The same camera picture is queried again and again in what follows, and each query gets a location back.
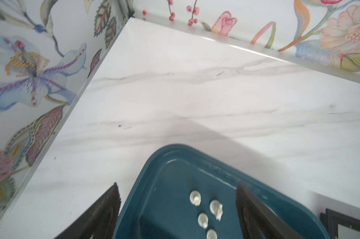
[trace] floral wall panel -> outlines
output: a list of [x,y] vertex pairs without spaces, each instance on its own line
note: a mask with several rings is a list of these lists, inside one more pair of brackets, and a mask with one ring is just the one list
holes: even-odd
[[134,8],[360,74],[360,0],[135,0]]
[[0,216],[126,20],[114,0],[0,0]]

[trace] small white object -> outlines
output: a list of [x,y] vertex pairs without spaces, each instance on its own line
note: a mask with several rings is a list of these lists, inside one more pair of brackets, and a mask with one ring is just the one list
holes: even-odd
[[193,205],[199,206],[201,203],[201,194],[197,190],[192,191],[191,195],[189,195],[189,200]]
[[206,239],[217,239],[217,233],[213,229],[209,229],[208,232],[206,232]]
[[211,213],[216,216],[216,219],[220,221],[222,216],[222,204],[217,200],[213,200],[211,201],[209,208]]
[[200,213],[197,222],[199,222],[200,227],[206,229],[208,227],[208,216],[205,213]]

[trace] marble table surface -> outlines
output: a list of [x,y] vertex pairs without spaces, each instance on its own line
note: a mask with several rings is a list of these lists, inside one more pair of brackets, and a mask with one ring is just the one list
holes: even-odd
[[53,238],[184,143],[307,206],[360,219],[360,84],[130,19],[3,226]]

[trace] blue plastic tray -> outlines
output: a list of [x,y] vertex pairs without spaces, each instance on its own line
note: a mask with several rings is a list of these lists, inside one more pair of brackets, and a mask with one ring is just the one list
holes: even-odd
[[[235,205],[236,187],[244,184],[274,213],[306,239],[330,239],[322,223],[304,206],[265,184],[186,145],[168,145],[145,163],[116,224],[114,238],[202,239],[209,228],[218,237],[241,239]],[[193,190],[201,204],[189,201]],[[223,204],[221,221],[209,210],[218,199]],[[208,215],[205,230],[197,216]]]

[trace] silver edge strip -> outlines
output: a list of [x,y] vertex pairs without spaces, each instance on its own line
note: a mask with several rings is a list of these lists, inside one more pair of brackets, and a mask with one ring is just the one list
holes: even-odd
[[138,9],[135,9],[135,13],[134,13],[133,17],[147,21],[147,22],[151,22],[154,24],[158,24],[161,26],[166,26],[166,27],[178,30],[178,31],[183,31],[183,32],[186,32],[189,34],[197,35],[206,40],[225,43],[231,47],[234,47],[234,48],[237,48],[240,50],[252,52],[252,53],[258,54],[258,55],[263,55],[266,57],[270,57],[272,59],[280,60],[280,61],[287,62],[287,63],[294,64],[294,65],[299,65],[302,67],[306,67],[308,69],[316,70],[316,71],[319,71],[322,73],[334,75],[334,76],[337,76],[337,77],[340,77],[343,79],[348,79],[350,81],[360,83],[360,75],[358,75],[358,74],[347,72],[347,71],[341,70],[341,69],[327,67],[327,66],[319,64],[317,62],[297,58],[294,55],[287,53],[287,52],[278,52],[276,50],[265,49],[263,46],[252,45],[249,42],[244,42],[244,41],[240,41],[240,40],[229,38],[229,37],[223,37],[223,36],[208,32],[208,31],[204,31],[202,29],[198,29],[195,27],[189,27],[189,26],[187,26],[187,24],[185,22],[176,22],[176,20],[172,22],[172,21],[169,21],[168,18],[159,17],[159,16],[149,14],[149,13],[147,13],[146,15],[143,16],[142,11],[138,11]]
[[46,152],[49,150],[49,148],[50,148],[51,144],[53,143],[55,137],[57,136],[58,132],[61,130],[62,126],[64,125],[64,123],[66,122],[66,120],[69,117],[70,113],[72,112],[73,108],[77,104],[79,98],[81,97],[81,95],[83,94],[85,89],[87,88],[87,85],[90,83],[90,81],[94,77],[94,75],[97,72],[99,66],[101,65],[103,60],[106,58],[108,52],[110,51],[110,49],[114,45],[114,42],[116,41],[116,39],[118,38],[118,36],[122,32],[122,30],[123,30],[124,26],[126,25],[128,19],[129,18],[126,18],[125,23],[120,27],[119,32],[116,33],[116,35],[115,35],[114,39],[112,40],[112,42],[110,43],[108,49],[105,51],[105,54],[103,55],[102,59],[98,62],[95,69],[92,71],[90,77],[87,78],[87,81],[84,83],[81,90],[77,93],[77,96],[74,99],[73,103],[69,106],[68,110],[64,113],[61,121],[59,122],[59,125],[55,128],[55,130],[54,130],[53,134],[51,135],[50,139],[48,140],[48,142],[46,143],[46,145],[44,146],[44,148],[42,149],[42,151],[40,152],[40,154],[36,158],[34,164],[30,168],[27,175],[25,176],[25,178],[24,178],[23,182],[21,183],[19,189],[17,190],[16,194],[11,199],[11,201],[7,205],[7,207],[4,209],[4,212],[3,212],[2,216],[0,217],[0,228],[3,225],[3,223],[5,222],[6,218],[8,217],[8,215],[11,212],[12,208],[14,207],[15,203],[17,202],[18,198],[22,194],[22,192],[25,189],[26,185],[29,183],[31,177],[35,173],[36,169],[38,168],[39,164],[41,163],[41,161],[42,161],[43,157],[45,156]]

